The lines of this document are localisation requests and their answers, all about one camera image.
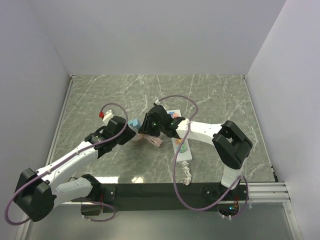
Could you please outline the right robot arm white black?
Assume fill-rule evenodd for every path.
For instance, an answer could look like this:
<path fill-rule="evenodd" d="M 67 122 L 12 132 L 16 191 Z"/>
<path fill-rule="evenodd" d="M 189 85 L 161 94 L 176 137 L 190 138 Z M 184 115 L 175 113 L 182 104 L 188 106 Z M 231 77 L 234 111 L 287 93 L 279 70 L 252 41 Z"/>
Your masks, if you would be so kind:
<path fill-rule="evenodd" d="M 243 131 L 231 120 L 222 124 L 192 121 L 182 116 L 172 116 L 162 105 L 154 105 L 145 114 L 140 134 L 159 137 L 200 141 L 215 147 L 224 164 L 219 193 L 230 200 L 237 194 L 237 185 L 243 171 L 243 163 L 253 144 Z"/>

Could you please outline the blue charger plug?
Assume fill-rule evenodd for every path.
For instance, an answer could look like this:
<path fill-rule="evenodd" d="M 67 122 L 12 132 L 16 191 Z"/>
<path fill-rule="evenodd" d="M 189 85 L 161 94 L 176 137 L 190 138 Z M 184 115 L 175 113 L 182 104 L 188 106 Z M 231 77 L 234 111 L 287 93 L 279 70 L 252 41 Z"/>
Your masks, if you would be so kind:
<path fill-rule="evenodd" d="M 134 127 L 134 129 L 136 129 L 137 131 L 139 131 L 139 129 L 140 129 L 141 126 L 142 126 L 142 123 L 141 123 L 137 118 L 134 118 L 133 120 L 135 120 L 135 127 Z"/>

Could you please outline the round pink power socket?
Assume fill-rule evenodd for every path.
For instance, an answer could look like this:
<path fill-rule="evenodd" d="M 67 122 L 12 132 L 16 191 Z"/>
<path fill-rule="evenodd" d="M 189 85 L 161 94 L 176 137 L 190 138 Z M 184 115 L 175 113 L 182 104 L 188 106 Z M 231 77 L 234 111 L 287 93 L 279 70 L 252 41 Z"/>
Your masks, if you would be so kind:
<path fill-rule="evenodd" d="M 131 140 L 133 142 L 137 142 L 137 141 L 140 141 L 140 140 L 145 139 L 145 138 L 146 138 L 145 134 L 137 133 Z"/>

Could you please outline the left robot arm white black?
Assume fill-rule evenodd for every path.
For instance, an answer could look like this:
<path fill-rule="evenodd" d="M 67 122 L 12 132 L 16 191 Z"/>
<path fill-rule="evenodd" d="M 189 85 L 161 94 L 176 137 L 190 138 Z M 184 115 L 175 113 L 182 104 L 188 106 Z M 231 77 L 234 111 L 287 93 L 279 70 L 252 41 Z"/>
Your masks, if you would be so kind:
<path fill-rule="evenodd" d="M 95 177 L 84 174 L 74 181 L 68 179 L 80 167 L 99 159 L 115 146 L 124 145 L 136 134 L 124 118 L 113 116 L 54 163 L 36 171 L 24 170 L 16 185 L 14 203 L 33 222 L 44 219 L 55 207 L 71 200 L 82 198 L 102 203 L 107 194 Z"/>

